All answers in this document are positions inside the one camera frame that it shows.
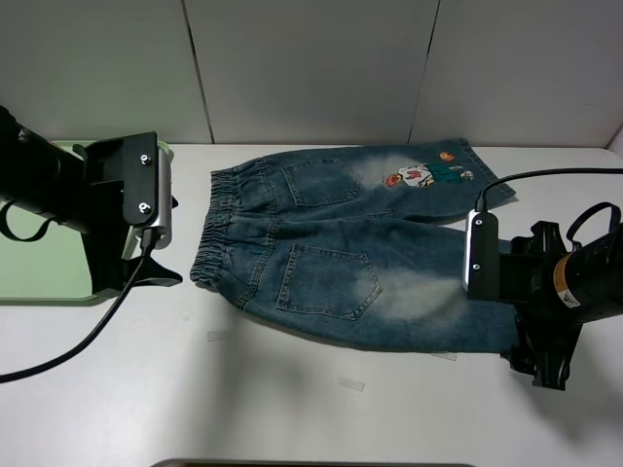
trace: jeans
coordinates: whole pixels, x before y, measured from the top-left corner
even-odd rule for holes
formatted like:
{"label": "jeans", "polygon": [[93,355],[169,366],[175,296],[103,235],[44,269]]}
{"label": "jeans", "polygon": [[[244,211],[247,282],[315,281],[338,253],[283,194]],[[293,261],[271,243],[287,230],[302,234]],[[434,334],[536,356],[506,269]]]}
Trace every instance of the jeans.
{"label": "jeans", "polygon": [[[212,172],[191,278],[239,309],[335,343],[503,352],[514,308],[468,301],[464,216],[494,174],[465,140],[313,149]],[[512,197],[498,185],[490,206]]]}

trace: embroidered patch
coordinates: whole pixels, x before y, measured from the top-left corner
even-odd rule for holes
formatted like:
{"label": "embroidered patch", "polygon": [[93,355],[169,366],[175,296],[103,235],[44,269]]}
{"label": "embroidered patch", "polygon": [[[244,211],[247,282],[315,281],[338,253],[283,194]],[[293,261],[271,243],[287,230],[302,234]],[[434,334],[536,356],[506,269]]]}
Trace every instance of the embroidered patch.
{"label": "embroidered patch", "polygon": [[447,166],[443,163],[427,163],[402,167],[397,173],[392,173],[385,180],[385,184],[394,187],[405,182],[410,187],[429,187],[435,182],[460,183],[463,180],[473,180],[474,174],[460,165]]}
{"label": "embroidered patch", "polygon": [[452,161],[455,159],[455,157],[454,157],[452,154],[450,154],[450,153],[445,153],[445,152],[444,152],[444,153],[441,153],[441,154],[439,155],[439,158],[440,158],[443,162],[452,162]]}

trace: black cable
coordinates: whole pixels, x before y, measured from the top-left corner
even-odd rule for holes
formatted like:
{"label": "black cable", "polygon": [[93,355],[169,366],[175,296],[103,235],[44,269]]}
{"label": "black cable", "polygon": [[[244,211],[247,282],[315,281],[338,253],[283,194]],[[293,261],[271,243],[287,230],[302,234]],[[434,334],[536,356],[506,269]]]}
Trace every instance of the black cable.
{"label": "black cable", "polygon": [[108,308],[106,314],[99,320],[97,325],[92,329],[88,336],[86,336],[78,345],[76,345],[71,350],[63,353],[62,355],[57,356],[56,358],[42,363],[41,365],[37,365],[36,367],[31,367],[26,370],[21,370],[19,372],[8,373],[6,375],[0,375],[0,384],[4,382],[12,382],[17,381],[18,379],[24,379],[27,377],[34,377],[35,375],[42,374],[47,370],[51,370],[58,365],[62,365],[67,360],[75,357],[80,352],[82,352],[85,348],[87,348],[94,340],[99,336],[104,329],[104,327],[108,324],[108,322],[115,315],[122,302],[126,299],[130,289],[142,273],[145,265],[147,264],[147,260],[150,258],[154,247],[156,246],[156,242],[158,241],[158,235],[154,229],[146,229],[143,232],[143,236],[141,237],[140,247],[141,247],[141,255],[140,261],[138,262],[138,266],[129,277],[128,282],[122,289],[119,296],[115,299],[115,302]]}
{"label": "black cable", "polygon": [[535,170],[532,172],[516,173],[502,177],[487,185],[480,191],[476,199],[476,212],[487,211],[487,191],[491,188],[511,180],[519,180],[522,178],[540,177],[543,175],[563,175],[568,173],[595,173],[595,174],[623,174],[623,168],[595,168],[595,167],[578,167],[578,168],[550,168],[547,170]]}

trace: green board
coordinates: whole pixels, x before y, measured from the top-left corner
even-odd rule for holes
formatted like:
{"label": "green board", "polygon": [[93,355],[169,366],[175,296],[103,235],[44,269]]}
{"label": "green board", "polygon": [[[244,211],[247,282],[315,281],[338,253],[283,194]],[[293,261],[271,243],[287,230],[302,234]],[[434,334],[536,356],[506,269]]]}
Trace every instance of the green board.
{"label": "green board", "polygon": [[[90,141],[57,141],[55,144],[71,151],[73,144],[88,145]],[[159,142],[169,158],[172,152]],[[45,219],[13,206],[9,210],[9,226],[20,237],[33,235]],[[131,255],[135,241],[128,240]],[[89,265],[80,234],[57,224],[50,224],[47,234],[32,243],[11,241],[0,234],[0,305],[15,302],[25,305],[91,305],[99,299],[92,296]]]}

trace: white table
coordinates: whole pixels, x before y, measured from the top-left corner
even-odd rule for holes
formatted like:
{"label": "white table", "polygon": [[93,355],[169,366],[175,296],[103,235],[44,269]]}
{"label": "white table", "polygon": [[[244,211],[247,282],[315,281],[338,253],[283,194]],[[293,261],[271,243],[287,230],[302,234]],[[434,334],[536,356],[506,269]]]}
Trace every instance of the white table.
{"label": "white table", "polygon": [[[156,259],[181,272],[170,289],[130,293],[82,355],[0,385],[1,466],[149,466],[166,459],[347,461],[500,466],[623,462],[623,318],[585,327],[566,393],[535,389],[496,355],[456,362],[323,345],[240,317],[187,279],[209,204],[209,172],[284,146],[174,146],[174,240]],[[600,149],[477,149],[498,175],[563,166],[620,167]],[[612,175],[512,184],[500,235],[539,219],[565,229],[592,204],[623,204]],[[605,232],[605,216],[580,231]],[[109,303],[0,307],[0,373],[57,356]],[[232,330],[224,341],[210,331]],[[355,391],[337,383],[365,383]]]}

